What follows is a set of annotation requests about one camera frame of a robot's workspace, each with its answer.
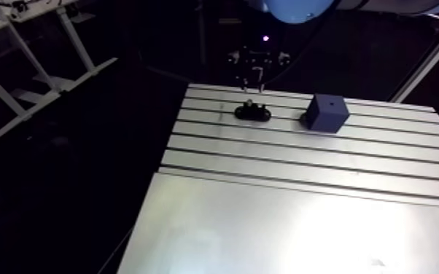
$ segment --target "white metal stand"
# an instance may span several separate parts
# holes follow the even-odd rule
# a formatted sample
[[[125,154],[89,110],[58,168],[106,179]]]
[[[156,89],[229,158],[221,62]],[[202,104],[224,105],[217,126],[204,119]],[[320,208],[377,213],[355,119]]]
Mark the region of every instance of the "white metal stand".
[[[64,8],[64,5],[71,4],[73,2],[75,2],[75,0],[63,0],[62,5],[58,5],[58,1],[53,1],[49,4],[45,1],[31,3],[29,4],[29,11],[16,18],[10,16],[9,9],[0,8],[0,18],[2,19],[2,21],[6,21],[5,26],[9,27],[10,33],[12,34],[15,43],[24,52],[27,59],[30,60],[32,65],[38,71],[38,75],[36,75],[33,79],[44,82],[50,87],[50,91],[45,95],[20,89],[14,90],[9,94],[0,85],[0,98],[17,114],[16,118],[12,119],[12,121],[7,123],[3,128],[0,129],[0,137],[24,120],[29,119],[33,114],[43,109],[54,100],[58,99],[60,97],[59,93],[61,91],[69,92],[73,90],[78,85],[82,84],[84,81],[88,80],[92,76],[95,76],[99,73],[99,71],[105,69],[107,66],[111,65],[117,60],[117,58],[111,58],[98,66],[95,66],[93,64],[92,59],[88,55],[87,50],[85,49],[82,41],[78,37],[78,34],[75,31],[75,28],[68,18],[68,15],[66,14],[66,10]],[[63,27],[71,40],[71,43],[74,45],[75,50],[77,51],[80,59],[85,65],[85,68],[87,69],[87,72],[76,80],[50,76],[44,70],[41,63],[36,59],[32,51],[28,48],[27,44],[22,40],[13,24],[9,22],[9,20],[13,20],[15,22],[22,23],[54,10],[56,10],[56,12],[58,13],[58,17],[60,18],[61,23],[63,24]],[[33,103],[34,106],[32,106],[28,110],[25,110],[14,98]]]

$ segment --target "dark background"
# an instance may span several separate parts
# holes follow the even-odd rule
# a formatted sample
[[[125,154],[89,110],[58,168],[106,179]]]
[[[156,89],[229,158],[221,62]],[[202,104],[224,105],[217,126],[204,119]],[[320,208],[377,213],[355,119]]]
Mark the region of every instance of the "dark background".
[[[236,16],[234,5],[203,6],[206,65],[196,1],[100,0],[82,8],[97,15],[75,25],[94,62],[119,60],[0,139],[0,273],[116,272],[125,244],[102,267],[137,217],[187,83],[233,81],[225,53],[242,34],[218,20]],[[50,74],[76,79],[85,71],[54,14],[16,28]],[[289,27],[284,46],[296,49],[312,29]],[[432,18],[337,11],[268,88],[386,101],[438,41]],[[0,46],[3,86],[44,90],[11,48]],[[406,103],[439,112],[439,64]],[[0,127],[12,115],[0,101]]]

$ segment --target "aluminum table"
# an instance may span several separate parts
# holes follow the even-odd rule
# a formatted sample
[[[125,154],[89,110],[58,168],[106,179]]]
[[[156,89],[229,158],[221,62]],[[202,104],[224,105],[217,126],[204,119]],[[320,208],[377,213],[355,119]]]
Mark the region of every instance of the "aluminum table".
[[[439,115],[346,99],[318,133],[310,99],[190,85],[118,273],[439,273]]]

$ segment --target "blue cube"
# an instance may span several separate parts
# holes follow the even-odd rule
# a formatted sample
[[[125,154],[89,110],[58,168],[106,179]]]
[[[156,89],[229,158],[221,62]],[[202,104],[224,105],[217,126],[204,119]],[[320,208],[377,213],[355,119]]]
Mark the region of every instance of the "blue cube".
[[[306,113],[302,115],[310,130],[337,133],[349,118],[342,96],[315,94]]]

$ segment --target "black clamp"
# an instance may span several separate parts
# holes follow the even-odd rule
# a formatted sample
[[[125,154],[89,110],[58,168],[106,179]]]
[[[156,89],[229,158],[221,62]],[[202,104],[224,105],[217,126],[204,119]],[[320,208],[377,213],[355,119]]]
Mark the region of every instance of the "black clamp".
[[[271,119],[271,112],[265,108],[265,104],[259,106],[249,99],[243,106],[235,109],[235,117],[240,120],[267,122]]]

